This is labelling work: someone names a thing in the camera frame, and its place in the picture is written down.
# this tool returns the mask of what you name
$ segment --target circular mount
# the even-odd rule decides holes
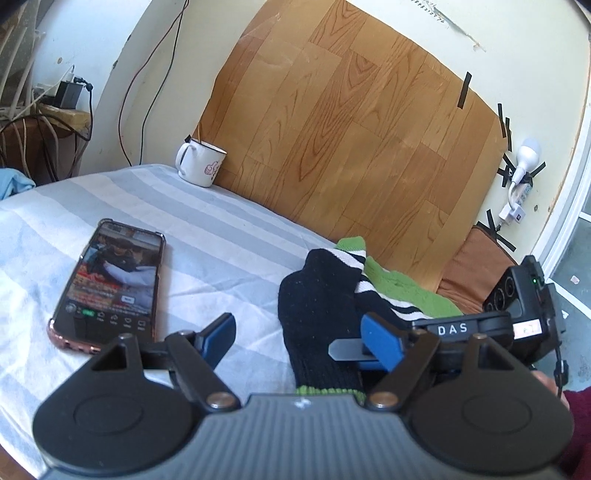
[[[488,475],[535,471],[570,441],[570,413],[523,366],[476,368],[442,383],[413,405],[417,440],[449,465]]]
[[[125,350],[101,352],[37,410],[33,436],[51,465],[82,476],[127,475],[166,460],[184,445],[194,426],[190,403],[147,380],[139,358]],[[124,366],[117,368],[121,359]]]

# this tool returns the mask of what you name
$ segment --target metal screw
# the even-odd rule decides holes
[[[236,397],[228,392],[215,392],[207,397],[207,403],[211,408],[223,410],[236,404]]]
[[[391,408],[398,403],[398,396],[392,392],[376,392],[369,396],[369,402],[376,408]]]

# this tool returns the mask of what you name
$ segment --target light bulb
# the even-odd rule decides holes
[[[532,171],[540,162],[541,148],[538,141],[534,138],[526,138],[517,150],[515,159],[517,167],[513,174],[512,182],[518,184],[526,172]]]

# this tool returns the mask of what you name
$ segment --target phone case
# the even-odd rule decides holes
[[[55,310],[53,316],[47,322],[47,334],[49,336],[49,339],[58,348],[70,348],[72,350],[77,350],[77,351],[84,352],[84,353],[98,353],[98,352],[100,352],[99,345],[92,345],[91,343],[88,343],[88,342],[81,342],[75,338],[69,338],[67,336],[64,336],[63,334],[58,332],[55,328],[55,316],[57,315],[57,312],[58,312],[62,302],[64,301],[64,297],[66,296],[66,293],[68,292],[68,289],[70,288],[70,285],[73,282],[74,277],[76,276],[76,272],[78,271],[78,268],[80,267],[80,264],[82,263],[82,260],[84,259],[84,256],[86,255],[86,252],[90,247],[90,242],[92,241],[92,239],[95,237],[97,231],[100,229],[100,227],[105,222],[110,222],[115,225],[121,225],[124,227],[133,228],[133,229],[137,230],[138,232],[145,232],[145,233],[150,233],[152,235],[158,235],[162,238],[162,243],[160,245],[160,251],[158,253],[158,265],[156,267],[156,280],[154,282],[154,301],[152,303],[152,311],[150,313],[151,318],[152,318],[152,322],[150,322],[152,331],[150,333],[151,333],[152,340],[155,340],[156,306],[157,306],[157,302],[158,302],[158,286],[160,284],[160,267],[162,264],[164,247],[166,246],[166,238],[165,238],[164,234],[160,233],[160,232],[153,232],[153,231],[145,230],[143,228],[135,227],[133,225],[128,225],[126,223],[115,222],[111,218],[103,218],[97,224],[95,231],[92,233],[92,236],[90,237],[90,239],[88,240],[88,243],[84,247],[84,250],[80,254],[80,257],[78,258],[78,262],[76,263],[76,266],[74,267],[74,270],[72,271],[72,274],[70,275],[70,278],[68,279],[68,282],[64,288],[64,291],[62,292],[62,294],[60,296],[60,300],[57,302],[56,310]]]

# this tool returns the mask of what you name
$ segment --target striped bed sheet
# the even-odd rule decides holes
[[[1,201],[0,443],[37,477],[46,467],[31,436],[35,410],[87,360],[54,347],[46,324],[102,218],[166,235],[157,338],[200,330],[223,312],[235,315],[236,342],[216,373],[243,402],[250,393],[295,388],[277,318],[279,284],[302,268],[310,249],[333,246],[162,165],[77,177]],[[150,375],[165,381],[163,372]]]

